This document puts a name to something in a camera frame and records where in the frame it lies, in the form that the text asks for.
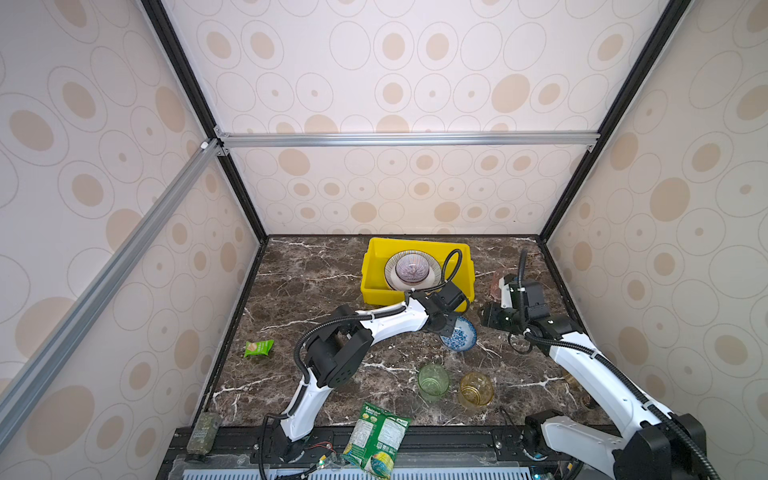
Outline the blue floral pattern bowl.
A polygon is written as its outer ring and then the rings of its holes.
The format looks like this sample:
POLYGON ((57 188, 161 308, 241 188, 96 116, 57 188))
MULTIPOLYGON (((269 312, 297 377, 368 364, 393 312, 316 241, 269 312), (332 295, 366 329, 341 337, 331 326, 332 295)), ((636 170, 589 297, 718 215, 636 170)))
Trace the blue floral pattern bowl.
POLYGON ((460 316, 456 319, 453 333, 440 337, 443 345, 454 352, 466 352, 472 349, 477 342, 477 331, 474 325, 460 316))

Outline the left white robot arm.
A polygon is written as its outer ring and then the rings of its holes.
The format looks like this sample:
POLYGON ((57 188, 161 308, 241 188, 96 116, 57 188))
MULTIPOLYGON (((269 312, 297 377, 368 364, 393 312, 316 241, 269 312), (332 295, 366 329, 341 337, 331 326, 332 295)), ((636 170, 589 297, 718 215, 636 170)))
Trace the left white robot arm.
POLYGON ((330 393, 355 375, 374 345, 413 332, 449 337, 459 309, 468 305, 464 292, 447 282, 440 288, 408 292, 402 302, 387 307, 367 311, 337 308, 296 343, 293 360, 300 382, 279 415, 283 436, 290 442, 308 436, 330 393))

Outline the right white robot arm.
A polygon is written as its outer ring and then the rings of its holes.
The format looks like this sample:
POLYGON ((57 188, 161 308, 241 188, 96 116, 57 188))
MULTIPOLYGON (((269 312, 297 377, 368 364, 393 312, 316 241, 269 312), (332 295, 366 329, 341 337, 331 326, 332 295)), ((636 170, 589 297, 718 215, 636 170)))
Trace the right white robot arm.
POLYGON ((609 416, 612 435, 555 410, 526 417, 521 441, 532 460, 568 455, 612 479, 716 479, 704 426, 654 399, 591 341, 567 315, 554 316, 542 286, 509 274, 500 299, 486 303, 481 323, 524 338, 566 370, 609 416))

